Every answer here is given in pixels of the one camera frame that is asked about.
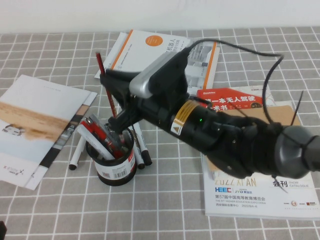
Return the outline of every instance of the checkered tablecloth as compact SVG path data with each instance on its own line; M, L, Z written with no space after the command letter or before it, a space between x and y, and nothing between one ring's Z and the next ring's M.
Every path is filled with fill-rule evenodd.
M272 75L276 101L297 105L298 117L320 134L320 27L167 31L193 38L217 37L263 52L283 52ZM22 74L97 92L87 115L107 119L110 106L100 82L95 52L104 57L119 33L4 34L0 36L0 95ZM275 58L221 46L214 87L262 85ZM142 122L153 160L128 184L104 185L83 155L77 170L68 160L74 134L40 186L27 190L0 182L0 220L6 240L317 240L320 221L207 217L200 153ZM320 194L320 174L312 174Z

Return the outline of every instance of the pencil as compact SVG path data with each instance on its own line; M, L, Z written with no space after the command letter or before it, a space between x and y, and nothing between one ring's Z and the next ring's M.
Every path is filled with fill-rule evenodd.
M101 54L100 54L100 52L96 52L95 55L96 55L96 60L98 61L101 75L104 76L106 74L106 71L105 71L104 63L102 62ZM111 93L107 89L105 89L105 90L106 90L106 95L107 95L109 103L110 103L112 115L115 118L117 116L117 111L116 111L114 100L112 99Z

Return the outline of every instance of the marker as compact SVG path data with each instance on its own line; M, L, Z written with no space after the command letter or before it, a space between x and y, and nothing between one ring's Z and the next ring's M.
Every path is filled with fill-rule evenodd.
M76 170L78 167L78 161L81 153L84 151L86 145L86 139L81 136L78 145L76 146L76 149L74 151L74 154L71 158L71 161L69 163L69 169L70 170Z
M81 123L77 132L98 152L105 160L114 160L115 157L91 134L91 132Z
M133 145L133 153L134 153L134 158L137 164L138 169L144 169L145 168L145 162L142 158L142 153L139 148L139 142L137 139L137 135L133 129L132 126L129 127L129 129L132 131L133 138L134 138L134 145Z
M151 157L150 157L150 154L149 154L149 151L147 149L147 145L146 145L146 142L144 140L144 137L142 135L142 131L141 131L141 128L140 128L140 125L138 122L136 122L135 124L133 124L133 129L136 133L136 137L137 137L137 140L139 141L140 143L140 149L141 149L141 155L142 155L142 159L144 161L144 164L146 166L149 166L152 164L152 160L151 160Z

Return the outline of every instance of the desert photo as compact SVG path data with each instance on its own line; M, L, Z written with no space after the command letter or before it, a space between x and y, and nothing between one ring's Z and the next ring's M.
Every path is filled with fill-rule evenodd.
M25 108L0 102L0 120L8 125L0 131L21 134L27 140L48 140L55 142L63 132L67 120L41 114Z

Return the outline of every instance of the black cable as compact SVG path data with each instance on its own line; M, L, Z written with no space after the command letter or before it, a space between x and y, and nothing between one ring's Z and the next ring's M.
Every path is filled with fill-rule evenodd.
M220 43L220 44L225 44L227 46L230 46L232 48L236 48L236 49L240 49L252 54L256 54L259 56L263 56L263 57L278 57L279 59L275 62L275 64L271 67L271 69L269 70L268 74L265 77L264 83L263 83L263 88L262 88L262 107L263 107L263 111L264 111L264 115L266 117L266 119L269 121L269 123L273 123L274 121L271 119L269 113L268 113L268 109L267 109L267 103L266 103L266 91L267 91L267 86L268 86L268 82L269 79L271 77L271 74L273 73L273 71L276 69L276 67L280 64L280 62L284 59L285 56L283 56L280 53L267 53L267 52L259 52L259 51L255 51L243 46L239 46L239 45L235 45L220 39L215 39L215 38L204 38L204 39L200 39L195 41L193 44L191 44L189 47L186 47L185 50L188 51L189 53L191 52L191 50L198 44L203 43L203 42L215 42L215 43Z

